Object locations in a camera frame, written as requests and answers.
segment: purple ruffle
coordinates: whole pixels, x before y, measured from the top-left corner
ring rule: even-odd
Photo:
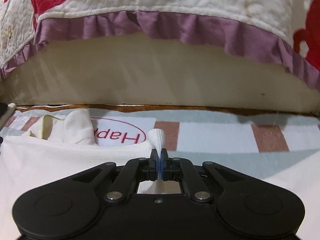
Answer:
[[[236,20],[195,14],[151,11],[119,11],[80,18],[47,18],[38,23],[34,46],[48,41],[70,41],[143,31],[153,39],[178,39],[191,45],[215,45],[233,56],[261,63],[277,63],[320,91],[319,71],[277,35]],[[38,50],[27,44],[23,58],[11,60],[10,72]]]

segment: mattress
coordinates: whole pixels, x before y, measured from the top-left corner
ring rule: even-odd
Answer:
[[[1,100],[317,114],[319,0],[265,1],[1,0]]]

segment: folded white sleeve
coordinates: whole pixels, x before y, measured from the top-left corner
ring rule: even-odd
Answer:
[[[20,236],[11,210],[24,192],[105,162],[124,165],[148,158],[151,149],[160,152],[163,143],[163,131],[153,129],[142,143],[99,147],[87,109],[77,109],[65,120],[42,117],[24,135],[5,137],[0,149],[0,240]],[[155,183],[144,183],[139,192],[158,193],[156,188]]]

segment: beige panel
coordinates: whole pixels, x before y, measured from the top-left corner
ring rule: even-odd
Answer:
[[[1,101],[34,104],[163,104],[318,112],[320,94],[284,67],[213,46],[142,33],[52,42],[10,73]]]

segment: red oval outline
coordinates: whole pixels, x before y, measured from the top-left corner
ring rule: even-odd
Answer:
[[[111,119],[111,118],[102,118],[102,117],[91,117],[91,118],[111,120],[111,121],[116,121],[116,122],[121,122],[121,123],[125,123],[125,124],[128,124],[128,125],[131,125],[131,126],[133,126],[134,128],[137,128],[138,130],[140,130],[140,131],[143,133],[143,135],[144,135],[144,140],[143,140],[142,142],[144,142],[144,141],[147,139],[147,136],[146,136],[146,134],[145,134],[144,131],[142,131],[139,127],[137,127],[137,126],[135,126],[135,125],[133,125],[133,124],[130,124],[130,123],[128,123],[128,122],[124,122],[124,121],[120,121],[120,120],[115,120],[115,119]]]

